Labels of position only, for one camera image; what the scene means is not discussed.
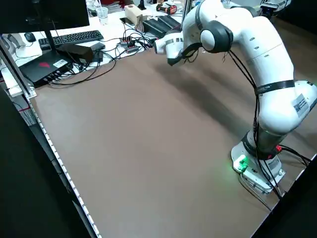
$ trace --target computer mouse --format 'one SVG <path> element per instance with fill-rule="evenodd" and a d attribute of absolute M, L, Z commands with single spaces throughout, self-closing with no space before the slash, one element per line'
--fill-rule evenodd
<path fill-rule="evenodd" d="M 35 42 L 36 41 L 35 36 L 31 32 L 25 33 L 24 36 L 28 42 Z"/>

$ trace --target red logo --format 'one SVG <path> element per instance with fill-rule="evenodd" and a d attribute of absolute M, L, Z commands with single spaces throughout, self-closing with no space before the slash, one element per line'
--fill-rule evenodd
<path fill-rule="evenodd" d="M 50 65 L 46 62 L 39 63 L 39 67 L 50 68 Z"/>

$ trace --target monitor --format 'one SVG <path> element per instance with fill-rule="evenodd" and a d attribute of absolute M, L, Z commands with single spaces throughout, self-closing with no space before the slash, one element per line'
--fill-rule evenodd
<path fill-rule="evenodd" d="M 52 21 L 57 30 L 89 25 L 85 0 L 4 0 L 0 33 L 44 31 L 35 4 L 40 5 L 48 30 L 54 30 Z"/>

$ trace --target label sticker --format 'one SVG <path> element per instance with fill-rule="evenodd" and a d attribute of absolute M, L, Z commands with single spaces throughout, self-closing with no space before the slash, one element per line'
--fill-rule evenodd
<path fill-rule="evenodd" d="M 67 64 L 67 61 L 61 59 L 59 61 L 57 61 L 56 63 L 53 63 L 53 65 L 56 67 L 56 68 L 60 68 L 62 66 L 64 66 L 65 64 Z"/>
<path fill-rule="evenodd" d="M 292 103 L 294 109 L 297 112 L 298 117 L 300 117 L 307 109 L 309 109 L 309 105 L 306 102 L 303 94 L 299 95 Z"/>

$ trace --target brown table surface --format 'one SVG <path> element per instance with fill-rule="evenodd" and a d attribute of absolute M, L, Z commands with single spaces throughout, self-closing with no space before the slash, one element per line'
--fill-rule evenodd
<path fill-rule="evenodd" d="M 165 56 L 140 53 L 90 82 L 37 90 L 32 105 L 103 237 L 249 237 L 268 214 L 231 167 L 255 98 L 222 56 L 200 52 L 170 67 Z M 284 144 L 312 156 L 316 113 Z M 288 190 L 303 166 L 280 158 Z"/>

